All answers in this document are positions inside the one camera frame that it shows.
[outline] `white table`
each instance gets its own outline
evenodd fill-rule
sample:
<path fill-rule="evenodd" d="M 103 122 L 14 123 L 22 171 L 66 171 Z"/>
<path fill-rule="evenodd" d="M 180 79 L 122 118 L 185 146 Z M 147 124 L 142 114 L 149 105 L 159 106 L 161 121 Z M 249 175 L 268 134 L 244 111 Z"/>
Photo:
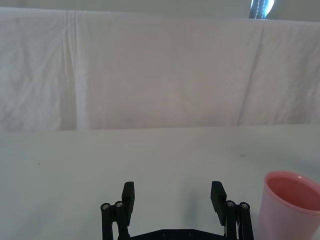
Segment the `white table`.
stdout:
<path fill-rule="evenodd" d="M 126 181 L 135 183 L 132 236 L 170 228 L 222 234 L 211 181 L 251 205 L 256 230 L 272 170 L 320 182 L 320 126 L 1 133 L 0 239 L 100 240 L 100 205 L 120 200 Z"/>

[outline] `white backdrop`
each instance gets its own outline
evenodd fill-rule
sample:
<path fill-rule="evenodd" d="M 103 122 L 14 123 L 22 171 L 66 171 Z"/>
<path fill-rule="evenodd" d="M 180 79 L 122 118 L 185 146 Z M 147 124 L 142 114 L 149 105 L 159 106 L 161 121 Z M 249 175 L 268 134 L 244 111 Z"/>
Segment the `white backdrop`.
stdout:
<path fill-rule="evenodd" d="M 248 18 L 251 0 L 0 0 L 0 7 Z"/>
<path fill-rule="evenodd" d="M 268 19 L 320 22 L 318 0 L 275 0 Z"/>
<path fill-rule="evenodd" d="M 0 130 L 320 123 L 320 24 L 0 9 Z"/>

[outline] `white tablecloth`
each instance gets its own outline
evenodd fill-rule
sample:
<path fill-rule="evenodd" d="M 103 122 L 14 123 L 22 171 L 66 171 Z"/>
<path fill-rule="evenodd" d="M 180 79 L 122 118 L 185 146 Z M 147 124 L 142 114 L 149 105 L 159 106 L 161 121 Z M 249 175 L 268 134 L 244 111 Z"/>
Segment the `white tablecloth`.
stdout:
<path fill-rule="evenodd" d="M 121 200 L 126 181 L 135 183 L 131 236 L 222 234 L 212 181 L 250 204 L 256 234 L 265 174 L 320 183 L 319 143 L 318 125 L 2 133 L 0 239 L 101 240 L 100 205 Z"/>
<path fill-rule="evenodd" d="M 0 8 L 0 131 L 320 123 L 320 23 Z"/>

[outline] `wall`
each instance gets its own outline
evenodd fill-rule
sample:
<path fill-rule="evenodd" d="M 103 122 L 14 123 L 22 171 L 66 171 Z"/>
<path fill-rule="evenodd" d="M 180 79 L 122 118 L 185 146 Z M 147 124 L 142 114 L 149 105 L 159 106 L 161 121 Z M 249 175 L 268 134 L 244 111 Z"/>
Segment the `wall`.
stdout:
<path fill-rule="evenodd" d="M 320 0 L 275 0 L 268 19 L 320 22 Z"/>
<path fill-rule="evenodd" d="M 0 7 L 248 18 L 251 0 L 0 0 Z"/>

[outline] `screw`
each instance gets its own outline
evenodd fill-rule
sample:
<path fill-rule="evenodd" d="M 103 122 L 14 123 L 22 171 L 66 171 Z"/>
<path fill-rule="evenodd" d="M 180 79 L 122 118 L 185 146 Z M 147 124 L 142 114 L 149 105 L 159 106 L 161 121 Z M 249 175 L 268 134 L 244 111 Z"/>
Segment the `screw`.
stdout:
<path fill-rule="evenodd" d="M 246 204 L 246 203 L 242 203 L 242 204 L 241 204 L 241 207 L 242 207 L 243 209 L 248 209 L 248 208 L 249 208 L 248 204 Z"/>
<path fill-rule="evenodd" d="M 121 208 L 123 206 L 122 202 L 117 202 L 115 205 L 117 208 Z"/>
<path fill-rule="evenodd" d="M 193 237 L 194 235 L 195 235 L 195 231 L 193 231 L 193 230 L 188 231 L 189 237 Z"/>
<path fill-rule="evenodd" d="M 162 236 L 164 236 L 164 237 L 168 237 L 168 235 L 169 235 L 169 233 L 168 233 L 168 231 L 167 231 L 167 230 L 164 230 L 164 231 L 162 232 Z"/>
<path fill-rule="evenodd" d="M 228 201 L 226 204 L 227 204 L 229 207 L 234 207 L 234 206 L 235 206 L 232 201 Z"/>
<path fill-rule="evenodd" d="M 103 205 L 101 208 L 102 208 L 103 210 L 106 210 L 106 209 L 109 208 L 109 204 L 105 204 L 105 205 Z"/>

